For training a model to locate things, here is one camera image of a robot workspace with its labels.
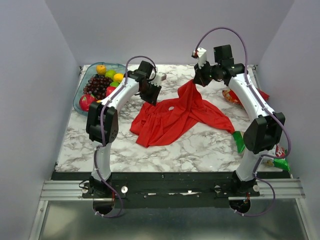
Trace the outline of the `red t-shirt garment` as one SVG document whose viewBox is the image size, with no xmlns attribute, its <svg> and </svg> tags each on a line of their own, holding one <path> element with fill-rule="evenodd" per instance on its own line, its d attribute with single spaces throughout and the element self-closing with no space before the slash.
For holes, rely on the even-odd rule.
<svg viewBox="0 0 320 240">
<path fill-rule="evenodd" d="M 197 123 L 235 132 L 230 119 L 202 98 L 192 80 L 179 87 L 177 94 L 177 98 L 162 100 L 155 106 L 147 102 L 142 105 L 130 127 L 137 135 L 137 144 L 145 148 L 170 145 Z"/>
</svg>

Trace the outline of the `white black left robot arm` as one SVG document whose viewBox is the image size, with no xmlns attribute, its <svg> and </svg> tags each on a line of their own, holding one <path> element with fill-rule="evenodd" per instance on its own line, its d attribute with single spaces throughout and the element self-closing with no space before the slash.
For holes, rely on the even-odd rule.
<svg viewBox="0 0 320 240">
<path fill-rule="evenodd" d="M 111 146 L 119 132 L 120 110 L 135 95 L 155 106 L 162 88 L 161 82 L 166 78 L 164 74 L 157 73 L 153 60 L 146 56 L 143 58 L 147 61 L 141 61 L 134 71 L 127 69 L 127 63 L 119 86 L 101 102 L 93 102 L 89 106 L 86 132 L 91 141 L 100 143 L 94 150 L 91 176 L 98 180 L 93 191 L 101 198 L 107 197 L 111 191 L 111 185 L 107 181 L 112 174 Z"/>
</svg>

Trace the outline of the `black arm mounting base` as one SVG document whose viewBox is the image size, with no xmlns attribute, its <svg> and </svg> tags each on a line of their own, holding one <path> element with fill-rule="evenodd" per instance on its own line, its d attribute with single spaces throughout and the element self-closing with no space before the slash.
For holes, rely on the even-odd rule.
<svg viewBox="0 0 320 240">
<path fill-rule="evenodd" d="M 232 172 L 113 172 L 106 182 L 85 172 L 55 172 L 50 185 L 78 199 L 92 200 L 94 210 L 229 208 L 247 211 L 258 197 L 255 179 L 241 182 Z"/>
</svg>

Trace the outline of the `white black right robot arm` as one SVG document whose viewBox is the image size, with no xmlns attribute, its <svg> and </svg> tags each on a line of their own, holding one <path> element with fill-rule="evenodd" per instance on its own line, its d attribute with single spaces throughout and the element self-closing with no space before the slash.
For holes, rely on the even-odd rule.
<svg viewBox="0 0 320 240">
<path fill-rule="evenodd" d="M 253 85 L 246 65 L 234 62 L 230 45 L 215 47 L 213 51 L 215 65 L 208 62 L 204 48 L 192 52 L 197 60 L 193 82 L 203 87 L 212 80 L 224 82 L 238 97 L 251 121 L 243 134 L 244 155 L 230 183 L 230 191 L 241 196 L 255 185 L 255 173 L 262 158 L 279 143 L 285 116 L 266 103 Z"/>
</svg>

